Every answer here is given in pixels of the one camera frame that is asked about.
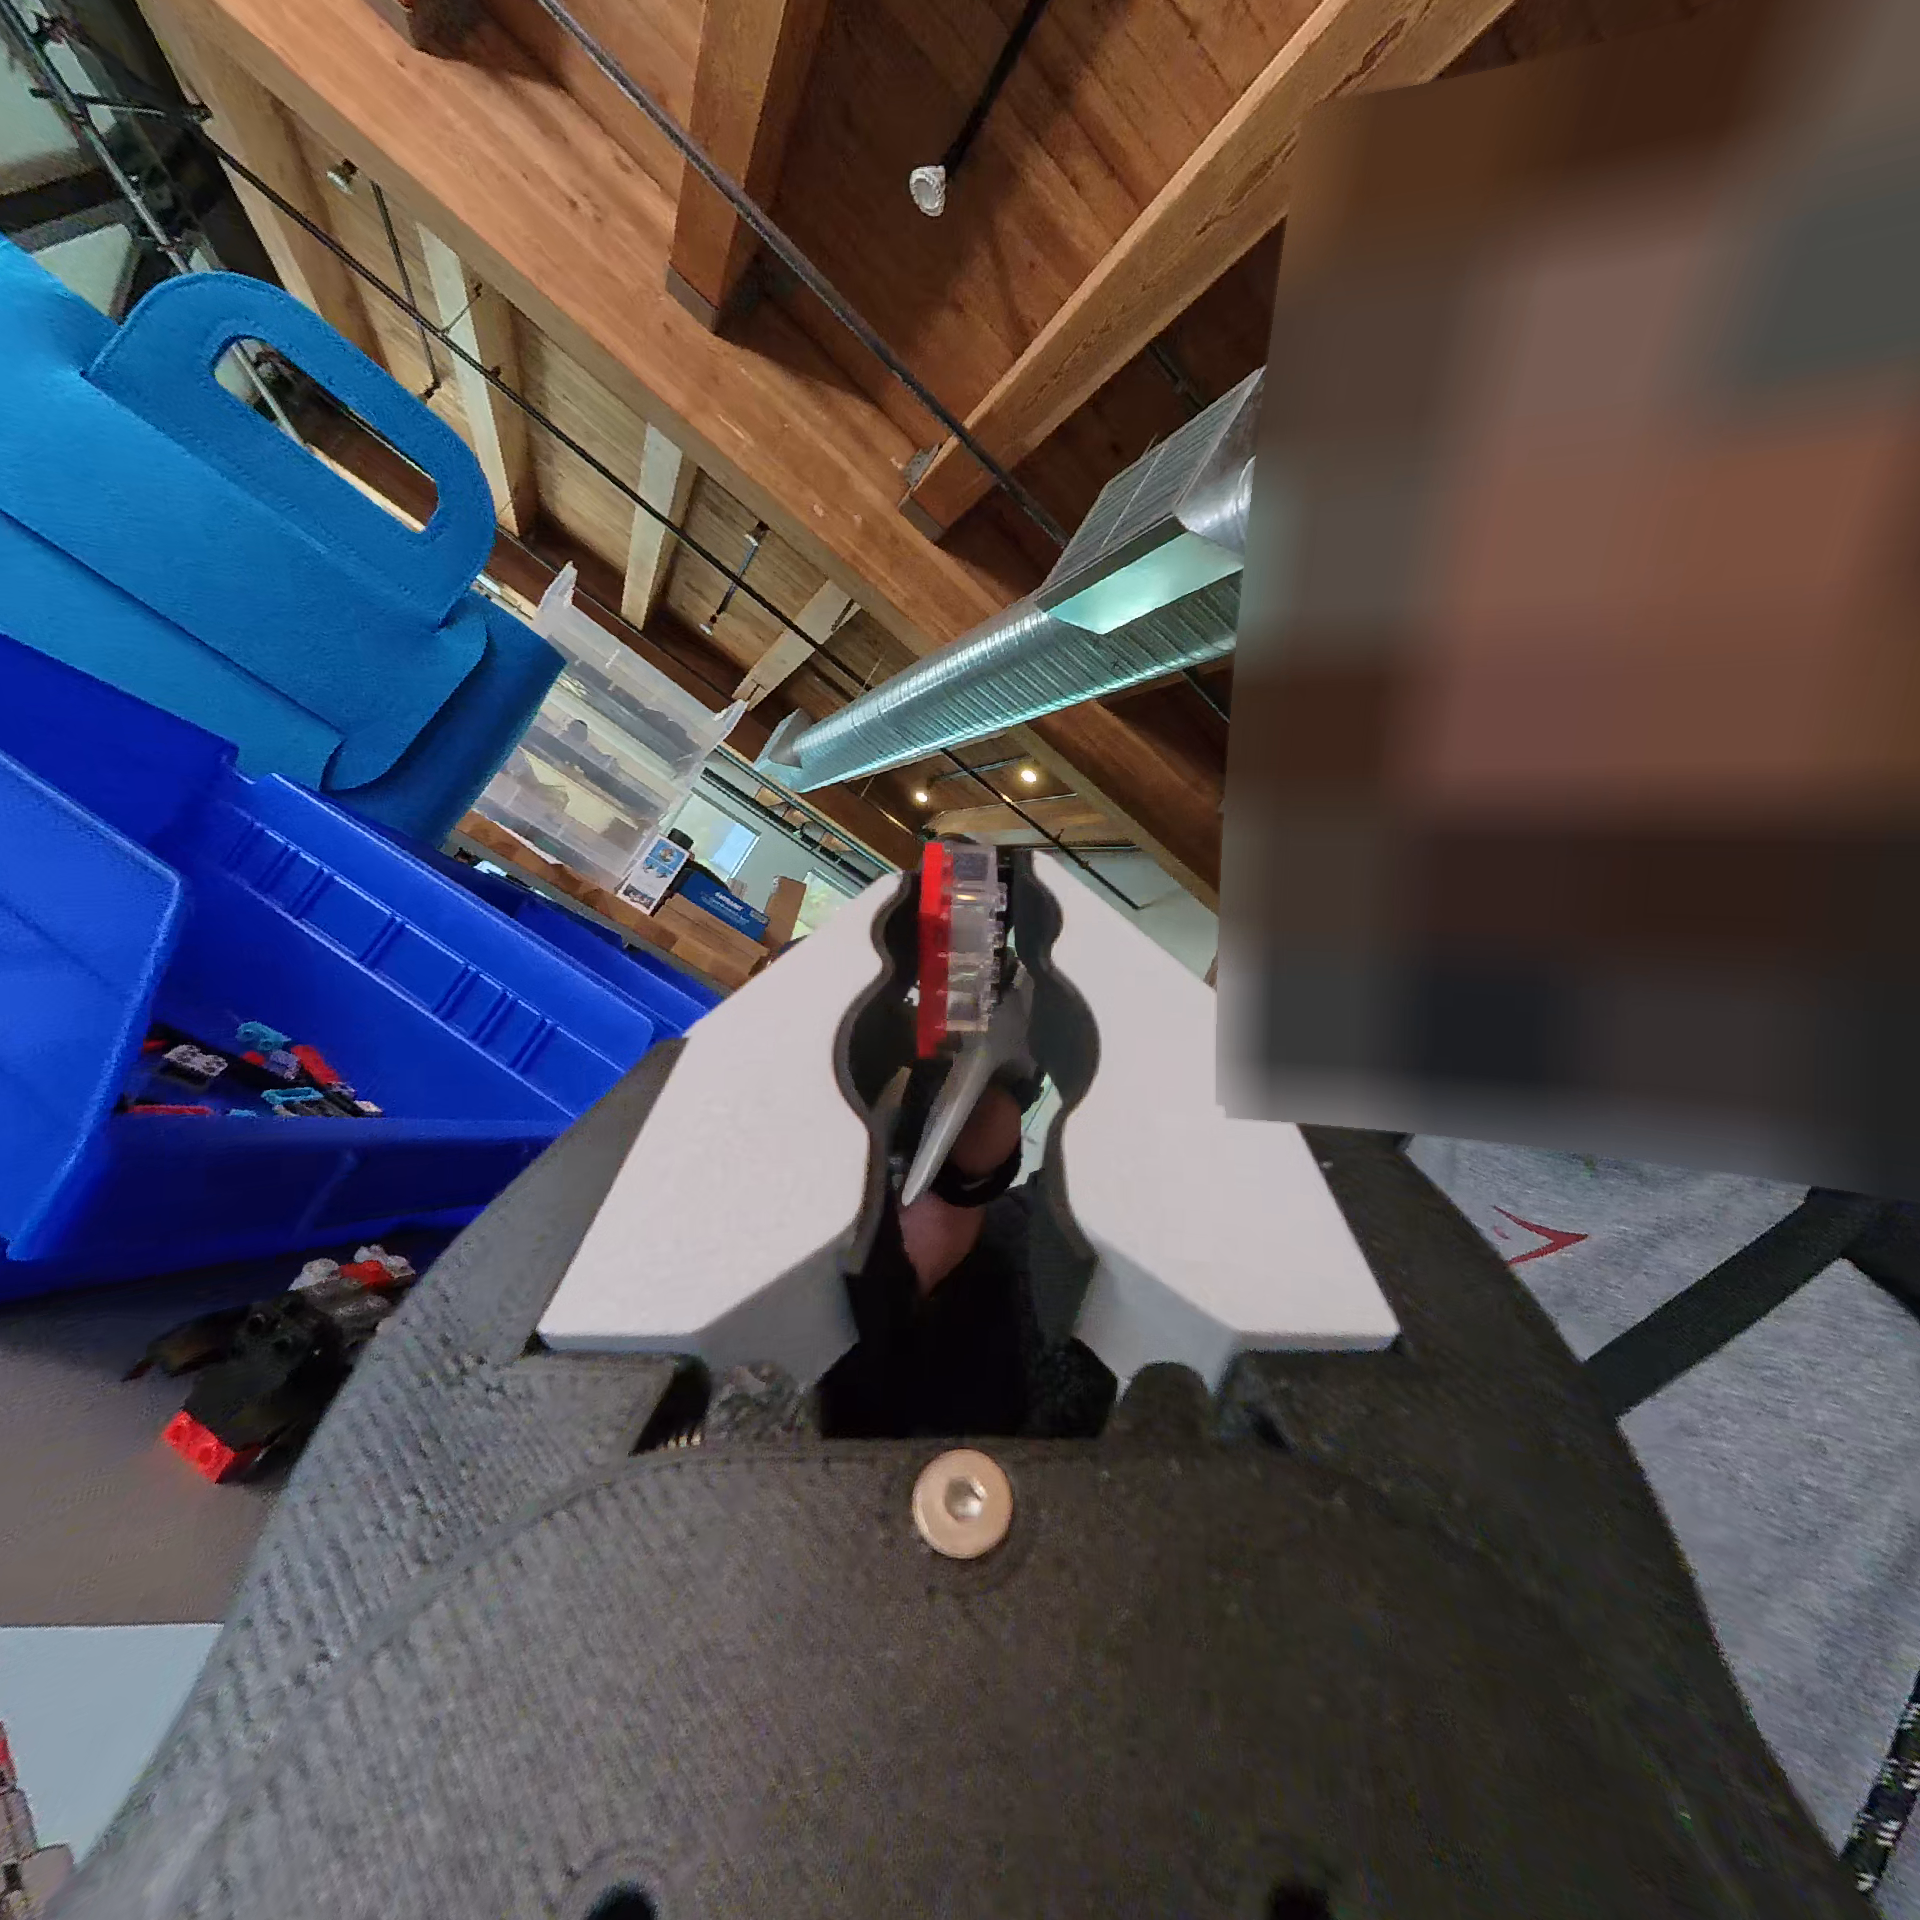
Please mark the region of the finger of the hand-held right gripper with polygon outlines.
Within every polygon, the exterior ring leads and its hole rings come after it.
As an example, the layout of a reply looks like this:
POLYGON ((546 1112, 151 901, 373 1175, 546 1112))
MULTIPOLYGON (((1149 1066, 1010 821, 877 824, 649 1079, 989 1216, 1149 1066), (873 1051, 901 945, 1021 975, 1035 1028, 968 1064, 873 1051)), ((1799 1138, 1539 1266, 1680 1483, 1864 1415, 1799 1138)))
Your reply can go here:
POLYGON ((997 1075, 1012 1072, 1020 1088, 1039 1076, 1039 1061, 1028 1042, 1034 1005, 1034 977, 1012 977, 1012 986, 1001 992, 980 1031, 945 1042, 946 1075, 930 1099, 914 1156, 898 1184, 901 1208, 919 1202, 935 1184, 954 1144, 997 1075))

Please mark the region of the light blue instruction booklet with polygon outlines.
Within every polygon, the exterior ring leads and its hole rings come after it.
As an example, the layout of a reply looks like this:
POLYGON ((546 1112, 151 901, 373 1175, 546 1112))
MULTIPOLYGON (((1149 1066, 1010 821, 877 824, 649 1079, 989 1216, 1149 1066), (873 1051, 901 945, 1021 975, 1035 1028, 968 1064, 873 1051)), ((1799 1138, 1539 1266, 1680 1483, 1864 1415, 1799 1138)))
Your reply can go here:
POLYGON ((5 1916, 37 1916, 173 1725, 216 1624, 7 1626, 5 1916))

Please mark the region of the silver ventilation duct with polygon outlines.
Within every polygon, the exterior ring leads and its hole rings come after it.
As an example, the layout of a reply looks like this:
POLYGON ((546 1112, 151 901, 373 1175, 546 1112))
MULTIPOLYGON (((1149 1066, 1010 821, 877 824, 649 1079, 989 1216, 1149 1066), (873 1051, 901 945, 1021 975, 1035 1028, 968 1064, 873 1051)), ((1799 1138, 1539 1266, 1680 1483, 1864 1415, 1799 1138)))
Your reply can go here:
POLYGON ((1263 391, 1255 370, 1122 468, 1039 589, 827 719, 781 721, 756 770, 809 793, 1228 656, 1263 391))

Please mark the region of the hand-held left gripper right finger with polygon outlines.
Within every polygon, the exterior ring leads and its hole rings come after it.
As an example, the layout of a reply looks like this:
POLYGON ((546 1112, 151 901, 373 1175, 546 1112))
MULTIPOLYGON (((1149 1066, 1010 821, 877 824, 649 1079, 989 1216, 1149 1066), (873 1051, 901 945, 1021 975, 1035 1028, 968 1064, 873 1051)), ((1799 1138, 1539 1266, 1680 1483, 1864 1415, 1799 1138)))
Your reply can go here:
POLYGON ((1217 1096, 1217 995, 1056 856, 1020 856, 1028 1048, 1058 1091, 1032 1180, 1045 1343, 1121 1385, 1244 1354, 1378 1354, 1402 1324, 1300 1127, 1217 1096))

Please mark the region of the blue plastic storage bin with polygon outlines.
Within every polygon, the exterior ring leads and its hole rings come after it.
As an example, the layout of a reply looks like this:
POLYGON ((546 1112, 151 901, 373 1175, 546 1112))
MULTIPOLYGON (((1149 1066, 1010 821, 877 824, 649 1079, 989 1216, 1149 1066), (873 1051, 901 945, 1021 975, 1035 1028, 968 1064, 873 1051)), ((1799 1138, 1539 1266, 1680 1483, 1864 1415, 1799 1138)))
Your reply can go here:
POLYGON ((5 1298, 468 1218, 657 1025, 384 833, 216 765, 153 849, 5 759, 5 1298), (121 1114, 167 1025, 313 1048, 375 1117, 121 1114))
POLYGON ((562 905, 525 882, 480 863, 435 856, 432 864, 496 913, 520 924, 573 968, 596 977, 618 997, 643 1008, 660 1037, 685 1034, 721 1000, 681 964, 652 946, 632 946, 620 930, 562 905))

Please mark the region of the red and clear brick assembly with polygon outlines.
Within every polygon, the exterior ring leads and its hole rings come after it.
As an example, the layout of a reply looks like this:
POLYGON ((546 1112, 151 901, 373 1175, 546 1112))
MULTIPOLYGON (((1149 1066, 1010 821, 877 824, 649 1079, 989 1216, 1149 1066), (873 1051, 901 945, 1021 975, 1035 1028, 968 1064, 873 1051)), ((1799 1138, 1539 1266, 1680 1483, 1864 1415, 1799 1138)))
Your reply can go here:
POLYGON ((993 1028, 1001 1001, 1008 888, 1001 856, 968 839, 925 842, 919 869, 916 1056, 957 1051, 993 1028))

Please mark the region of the partly built brick model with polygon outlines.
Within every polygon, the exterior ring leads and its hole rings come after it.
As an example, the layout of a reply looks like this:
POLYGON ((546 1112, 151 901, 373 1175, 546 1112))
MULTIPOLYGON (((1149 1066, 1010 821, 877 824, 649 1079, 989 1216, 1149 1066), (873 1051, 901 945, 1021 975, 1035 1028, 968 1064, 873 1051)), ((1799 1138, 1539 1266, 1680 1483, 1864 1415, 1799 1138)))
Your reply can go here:
POLYGON ((419 1277, 408 1256, 380 1243, 349 1259, 308 1259, 274 1296, 165 1331, 132 1360, 125 1381, 187 1379, 163 1444, 210 1483, 259 1477, 304 1450, 419 1277))

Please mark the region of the teal felt bag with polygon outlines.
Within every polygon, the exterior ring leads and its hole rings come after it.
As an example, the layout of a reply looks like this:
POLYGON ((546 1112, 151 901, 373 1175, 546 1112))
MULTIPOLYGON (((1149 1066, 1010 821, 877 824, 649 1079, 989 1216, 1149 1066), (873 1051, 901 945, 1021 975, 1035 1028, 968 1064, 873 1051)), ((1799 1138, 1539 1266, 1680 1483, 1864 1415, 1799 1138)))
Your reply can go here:
POLYGON ((496 520, 468 447, 263 279, 173 276, 113 323, 5 241, 3 511, 7 637, 416 839, 466 816, 564 667, 473 587, 496 520), (239 345, 416 466, 425 527, 232 393, 239 345))

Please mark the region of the person's right forearm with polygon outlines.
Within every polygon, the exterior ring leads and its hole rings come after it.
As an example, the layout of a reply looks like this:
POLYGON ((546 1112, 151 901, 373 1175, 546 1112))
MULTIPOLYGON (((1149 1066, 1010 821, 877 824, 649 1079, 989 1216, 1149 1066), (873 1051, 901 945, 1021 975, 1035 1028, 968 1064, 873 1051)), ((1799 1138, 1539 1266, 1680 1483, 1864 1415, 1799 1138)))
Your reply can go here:
POLYGON ((1024 1201, 1012 1189, 989 1202, 977 1248, 930 1296, 908 1263, 898 1201, 885 1202, 871 1252, 848 1280, 855 1345, 819 1384, 824 1439, 1101 1435, 1117 1384, 1084 1343, 1043 1336, 1024 1201))

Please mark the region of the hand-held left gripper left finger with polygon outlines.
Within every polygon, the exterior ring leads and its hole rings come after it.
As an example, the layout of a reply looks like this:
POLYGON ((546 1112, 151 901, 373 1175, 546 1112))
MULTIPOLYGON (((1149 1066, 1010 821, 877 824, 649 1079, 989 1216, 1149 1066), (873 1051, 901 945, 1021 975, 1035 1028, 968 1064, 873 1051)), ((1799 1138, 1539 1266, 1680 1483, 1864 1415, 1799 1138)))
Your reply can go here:
POLYGON ((552 1351, 764 1363, 811 1388, 855 1345, 873 1096, 851 1025, 908 897, 906 875, 876 882, 688 1031, 545 1309, 552 1351))

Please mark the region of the pile of loose bricks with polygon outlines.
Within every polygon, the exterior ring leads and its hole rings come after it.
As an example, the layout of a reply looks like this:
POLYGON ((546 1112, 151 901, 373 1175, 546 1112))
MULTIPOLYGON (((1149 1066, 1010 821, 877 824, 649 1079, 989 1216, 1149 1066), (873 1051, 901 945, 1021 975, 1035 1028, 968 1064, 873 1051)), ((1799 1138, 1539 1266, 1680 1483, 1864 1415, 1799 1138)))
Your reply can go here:
POLYGON ((387 1114, 315 1048, 243 1023, 226 1040, 151 1023, 115 1116, 184 1120, 383 1120, 387 1114))

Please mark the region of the clear plastic organizer box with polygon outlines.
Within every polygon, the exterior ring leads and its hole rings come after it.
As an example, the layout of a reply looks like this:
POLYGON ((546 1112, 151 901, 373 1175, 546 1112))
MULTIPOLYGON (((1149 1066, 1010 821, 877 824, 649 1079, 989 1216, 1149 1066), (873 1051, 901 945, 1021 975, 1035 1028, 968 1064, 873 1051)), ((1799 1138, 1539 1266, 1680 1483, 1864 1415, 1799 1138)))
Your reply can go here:
POLYGON ((576 601, 564 568, 535 611, 562 672, 476 813, 593 888, 655 913, 688 864, 667 831, 747 707, 714 712, 576 601))

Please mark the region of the person's right hand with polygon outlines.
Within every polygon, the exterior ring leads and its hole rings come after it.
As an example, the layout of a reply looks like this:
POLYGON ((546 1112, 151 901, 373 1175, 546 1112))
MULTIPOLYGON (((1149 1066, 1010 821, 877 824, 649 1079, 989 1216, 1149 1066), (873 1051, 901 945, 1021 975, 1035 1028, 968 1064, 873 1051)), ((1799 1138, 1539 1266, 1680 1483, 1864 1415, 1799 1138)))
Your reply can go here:
POLYGON ((972 1256, 985 1221, 987 1208, 949 1208, 929 1191, 901 1208, 903 1251, 921 1296, 930 1296, 972 1256))

